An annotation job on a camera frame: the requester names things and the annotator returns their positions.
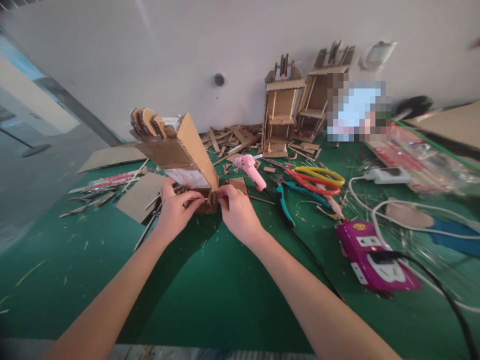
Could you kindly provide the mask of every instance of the hand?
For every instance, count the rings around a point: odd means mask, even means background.
[[[160,217],[152,232],[152,237],[161,237],[170,244],[173,239],[187,226],[192,218],[195,210],[205,203],[204,196],[197,191],[186,191],[180,195],[174,192],[173,184],[175,181],[171,178],[166,180],[161,189],[160,195],[163,205],[161,206]],[[193,200],[190,205],[185,208],[184,203],[190,199]]]
[[[238,240],[248,246],[265,232],[247,195],[232,185],[220,186],[218,195],[223,222]]]

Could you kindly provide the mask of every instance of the orange scissors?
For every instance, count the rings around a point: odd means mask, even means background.
[[[304,174],[295,172],[290,168],[286,168],[285,172],[291,175],[291,177],[294,178],[300,185],[302,185],[305,189],[311,191],[312,193],[316,193],[320,195],[330,195],[330,196],[335,196],[340,194],[340,187],[331,181],[326,181],[318,177],[304,175]],[[324,189],[318,188],[312,185],[310,182],[323,184],[325,185],[326,188],[330,188],[331,190],[327,190],[327,189],[324,190]]]

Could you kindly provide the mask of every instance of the green tabletop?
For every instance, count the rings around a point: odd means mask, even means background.
[[[348,179],[356,175],[363,154],[373,156],[362,143],[342,143],[339,149],[325,147],[319,160]],[[300,165],[302,161],[299,157],[295,162]],[[90,171],[78,186],[136,170],[139,165],[131,163]],[[216,168],[221,176],[220,184],[226,178],[246,177],[243,171],[225,177],[222,164]],[[262,174],[273,189],[271,175]],[[246,182],[251,195],[269,200],[264,193],[256,191],[249,178]],[[359,182],[355,188],[371,199],[381,199],[386,193],[398,199],[448,207],[473,218],[479,214],[478,211],[472,213],[474,209],[467,201],[452,198],[447,202],[443,196],[419,198],[405,185],[386,185],[380,189],[370,182]],[[9,309],[0,314],[2,337],[58,338],[129,259],[145,229],[145,224],[137,223],[113,203],[99,209],[92,206],[82,215],[60,219],[60,214],[77,204],[68,201],[70,197],[66,194],[59,199],[25,236],[0,254],[0,300],[9,296],[0,306],[0,311]],[[297,224],[297,234],[323,263],[348,305],[403,358],[467,357],[458,321],[442,296],[426,286],[418,291],[397,293],[393,300],[364,290],[341,254],[333,220],[315,210],[315,204],[298,204],[309,200],[303,195],[286,191],[285,197]],[[277,208],[256,200],[252,203],[264,228],[326,282],[283,223]],[[348,207],[346,215],[353,216]],[[465,277],[478,277],[478,259],[433,246]],[[447,270],[441,275],[453,284]],[[455,290],[465,304],[480,306],[477,285],[459,285]],[[480,315],[463,313],[480,348]],[[138,297],[118,342],[312,352],[275,283],[256,257],[228,231],[220,208],[213,215],[194,215],[167,248]]]

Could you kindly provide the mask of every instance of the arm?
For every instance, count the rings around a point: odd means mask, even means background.
[[[162,189],[163,210],[146,242],[43,356],[53,359],[106,359],[158,259],[204,202],[199,192],[175,195],[174,181]],[[184,202],[193,199],[188,208]]]
[[[223,221],[265,266],[318,358],[400,359],[371,327],[263,229],[246,195],[231,185],[218,191]]]

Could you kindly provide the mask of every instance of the pink hot glue gun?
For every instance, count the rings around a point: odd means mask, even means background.
[[[255,183],[256,189],[258,191],[262,191],[267,187],[267,183],[260,176],[259,171],[255,168],[255,160],[261,157],[262,154],[257,156],[252,156],[249,154],[239,156],[235,160],[233,160],[233,165],[237,168],[242,168],[246,172],[248,177],[252,179],[252,181]]]

